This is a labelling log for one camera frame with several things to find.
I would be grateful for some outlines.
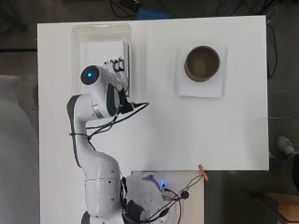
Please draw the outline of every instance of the cup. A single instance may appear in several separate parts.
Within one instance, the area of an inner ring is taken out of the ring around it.
[[[189,79],[204,82],[217,73],[220,64],[221,60],[216,50],[209,46],[199,46],[189,52],[184,69]]]

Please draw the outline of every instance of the wire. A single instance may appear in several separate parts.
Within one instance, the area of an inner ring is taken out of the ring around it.
[[[182,189],[179,193],[181,193],[182,191],[184,191],[184,190],[186,190],[187,188],[189,188],[190,184],[193,182],[194,179],[196,179],[196,178],[198,178],[198,177],[202,177],[202,176],[203,176],[203,175],[198,175],[198,176],[196,176],[195,178],[193,178],[193,179],[189,182],[189,184],[188,184],[184,189]]]
[[[299,116],[298,114],[290,115],[290,116],[284,116],[284,117],[268,117],[269,119],[292,119]]]
[[[274,29],[271,25],[267,24],[268,27],[270,27],[270,29],[272,30],[272,36],[273,36],[273,40],[274,40],[274,48],[275,48],[275,65],[274,65],[274,69],[272,71],[272,74],[269,75],[269,78],[272,78],[273,75],[275,74],[275,71],[277,70],[277,66],[278,66],[278,47],[277,47],[277,40],[275,37],[275,32]]]
[[[164,4],[163,4],[163,1],[162,0],[158,0],[158,2],[160,3],[161,8],[165,11],[165,7],[164,7]]]
[[[181,193],[182,191],[185,191],[185,189],[187,189],[187,188],[192,187],[193,185],[191,185],[191,183],[193,182],[193,180],[196,179],[196,178],[198,178],[198,177],[200,177],[200,176],[202,176],[202,175],[198,175],[198,176],[196,176],[195,178],[193,178],[193,179],[189,182],[189,184],[188,184],[184,189],[182,189],[179,193]],[[183,199],[183,198],[178,198],[178,199],[176,199],[174,203],[176,203],[177,201],[179,201],[179,200],[181,200],[181,199]],[[167,203],[166,205],[164,205],[164,206],[162,206],[160,209],[158,209],[158,211],[156,211],[152,216],[150,216],[150,217],[148,218],[148,220],[151,219],[151,218],[153,218],[153,217],[155,217],[159,212],[161,212],[163,209],[165,209],[171,202]]]
[[[139,111],[141,111],[141,110],[143,110],[145,107],[147,107],[147,106],[149,105],[149,103],[144,103],[144,104],[142,104],[142,105],[143,105],[143,106],[142,106],[141,108],[137,109],[135,112],[133,112],[133,113],[130,114],[129,116],[127,116],[127,117],[125,117],[125,118],[123,118],[123,119],[119,119],[118,121],[116,121],[115,124],[120,123],[120,122],[122,122],[122,121],[124,121],[124,120],[129,119],[131,116],[135,115],[136,113],[138,113]]]
[[[132,20],[132,17],[135,17],[135,15],[129,15],[129,14],[122,8],[122,7],[120,7],[120,6],[118,6],[117,4],[115,4],[114,2],[112,2],[112,0],[109,0],[109,4],[110,4],[110,7],[111,7],[111,9],[112,9],[113,14],[114,14],[116,17],[118,17],[118,18],[130,18],[131,20]],[[115,11],[113,5],[114,5],[115,7],[117,7],[117,8],[119,8],[121,11],[123,11],[123,12],[126,14],[126,16],[120,16],[120,15],[118,15],[118,14],[116,13],[116,11]]]
[[[142,103],[142,104],[139,104],[139,105],[143,105],[142,107],[140,107],[139,109],[137,109],[136,111],[134,111],[132,114],[130,114],[129,116],[123,118],[123,119],[119,119],[117,121],[114,122],[114,124],[117,124],[117,123],[120,123],[124,120],[127,120],[129,119],[131,116],[135,115],[136,113],[138,113],[139,111],[143,110],[145,107],[147,107],[149,105],[149,103]],[[111,124],[111,122],[108,122],[104,125],[100,125],[100,126],[92,126],[92,127],[87,127],[86,129],[98,129],[98,128],[102,128],[103,126],[109,126]]]
[[[235,11],[230,15],[230,16],[233,16],[239,9],[240,9],[240,7],[243,5],[243,3],[245,3],[246,2],[246,0],[243,0],[238,6],[237,6],[237,8],[235,9]]]
[[[171,189],[168,189],[168,191],[172,192],[178,199],[178,195]],[[178,204],[179,204],[179,216],[178,216],[178,224],[180,222],[180,219],[181,219],[181,202],[180,200],[178,200]]]
[[[272,8],[275,9],[276,14],[275,14],[275,16],[272,18],[272,20],[268,20],[267,23],[270,23],[271,21],[273,21],[273,20],[278,16],[278,8],[277,8],[277,7],[272,7]]]
[[[185,189],[184,191],[188,191],[192,186],[194,186],[195,184],[197,184],[201,180],[201,178],[203,178],[203,176],[200,176],[200,178],[196,182],[194,182],[193,184],[191,184],[190,186],[188,186],[188,188]]]
[[[253,13],[254,8],[256,8],[256,7],[258,6],[259,3],[260,3],[260,0],[257,0],[257,1],[254,3],[253,7],[251,8],[251,11],[249,11],[246,15],[249,15],[250,12]]]
[[[215,12],[214,12],[214,14],[213,14],[213,17],[217,16],[217,14],[218,14],[218,10],[219,10],[219,8],[220,8],[220,6],[221,6],[221,2],[222,2],[222,0],[219,1],[218,6],[216,7],[216,10],[215,10]]]

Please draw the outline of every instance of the transparent container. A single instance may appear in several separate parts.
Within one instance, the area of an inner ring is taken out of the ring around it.
[[[119,41],[125,43],[124,50],[124,74],[127,76],[128,85],[130,83],[132,32],[129,24],[101,24],[101,25],[76,25],[72,28],[72,94],[84,92],[80,81],[80,75],[84,69],[82,64],[81,44],[87,42],[107,42]]]

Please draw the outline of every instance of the black cable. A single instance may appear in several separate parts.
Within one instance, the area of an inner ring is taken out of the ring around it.
[[[202,176],[202,175],[198,175],[198,176],[196,176],[195,178],[193,178],[193,179],[189,182],[189,184],[188,184],[184,189],[182,189],[179,193],[185,191],[185,189],[189,189],[190,187],[192,187],[193,185],[191,185],[191,183],[193,182],[193,180],[196,179],[196,178],[198,178],[198,177],[201,177],[201,176]],[[155,213],[154,213],[152,216],[150,216],[148,219],[151,219],[151,218],[155,217],[159,212],[161,212],[163,209],[165,209],[171,202],[169,202],[169,203],[167,203],[166,205],[162,206],[160,209],[158,209],[157,212],[155,212]]]
[[[167,191],[172,192],[178,199],[178,195],[173,190],[167,189]],[[178,224],[179,224],[180,219],[181,219],[181,202],[180,202],[180,200],[178,200],[178,204],[179,204],[179,216],[178,216]]]
[[[254,8],[256,8],[256,7],[258,6],[259,3],[260,3],[260,0],[257,0],[257,1],[254,3],[253,7],[251,8],[251,11],[253,11]]]
[[[162,0],[158,0],[158,2],[160,3],[161,8],[163,9],[163,11],[165,11],[165,7],[164,7],[164,4],[163,4],[163,1]]]
[[[246,0],[243,0],[238,6],[237,6],[237,8],[235,9],[235,11],[230,15],[230,16],[233,16],[239,9],[240,9],[240,7],[243,5],[243,3],[245,3],[246,2]]]
[[[139,109],[137,109],[136,111],[134,111],[132,114],[130,114],[129,116],[123,118],[123,119],[119,119],[118,121],[116,121],[114,124],[120,123],[124,120],[129,119],[131,116],[135,115],[136,113],[138,113],[139,111],[143,110],[145,107],[147,107],[149,105],[149,103],[144,103],[143,106]]]
[[[219,10],[219,8],[220,8],[220,6],[221,6],[221,2],[222,2],[222,0],[219,1],[218,5],[217,5],[217,7],[216,7],[216,10],[215,10],[215,12],[214,12],[214,14],[213,14],[213,17],[217,16],[217,14],[218,14],[218,10]]]
[[[201,178],[203,178],[203,176],[201,176],[201,177],[199,177],[199,179],[196,181],[196,182],[194,182],[193,184],[191,184],[187,189],[185,189],[184,191],[188,191],[192,186],[194,186],[195,184],[197,184],[200,180],[201,180]]]
[[[110,7],[111,7],[111,9],[112,9],[113,14],[114,14],[116,17],[118,17],[118,18],[130,18],[131,20],[132,20],[132,17],[135,17],[135,15],[129,15],[129,14],[122,8],[122,7],[120,7],[120,6],[118,6],[117,4],[115,4],[114,2],[112,2],[112,0],[109,0],[109,4],[110,4]],[[119,8],[121,11],[123,11],[123,12],[126,14],[126,16],[120,16],[120,15],[118,15],[118,14],[116,13],[116,11],[115,11],[113,5],[116,6],[117,8]]]
[[[275,71],[277,70],[277,66],[278,66],[278,47],[277,47],[277,40],[276,40],[276,37],[275,37],[275,32],[274,32],[273,27],[269,24],[267,24],[267,26],[270,27],[270,29],[272,30],[272,36],[273,36],[274,48],[275,48],[275,55],[276,55],[274,69],[273,69],[271,75],[269,75],[269,78],[271,78],[275,74]]]
[[[131,116],[135,115],[136,113],[138,113],[139,111],[143,110],[145,107],[147,107],[149,105],[149,103],[142,103],[142,104],[137,104],[137,106],[139,105],[143,105],[142,107],[140,107],[139,109],[137,109],[136,111],[134,111],[132,114],[130,114],[129,116],[123,118],[123,119],[119,119],[117,120],[114,124],[120,123],[124,120],[129,119]],[[92,126],[92,127],[87,127],[86,129],[97,129],[97,128],[101,128],[103,126],[109,126],[111,122],[108,122],[107,124],[104,125],[100,125],[100,126]]]
[[[198,178],[198,177],[202,177],[203,175],[197,175],[195,178],[193,178],[190,182],[189,182],[189,184],[184,188],[184,189],[182,189],[179,193],[181,193],[182,191],[186,191],[186,189],[187,188],[189,188],[189,186],[190,186],[190,184],[193,182],[193,180],[194,179],[196,179],[196,178]]]

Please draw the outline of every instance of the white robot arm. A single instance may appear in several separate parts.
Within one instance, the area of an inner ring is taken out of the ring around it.
[[[90,222],[103,223],[103,220],[113,217],[121,220],[120,166],[111,156],[94,150],[89,142],[86,122],[114,117],[120,110],[119,92],[124,90],[118,77],[100,66],[91,65],[84,69],[81,81],[90,94],[73,96],[67,104],[67,112],[75,159],[85,174],[85,199]]]

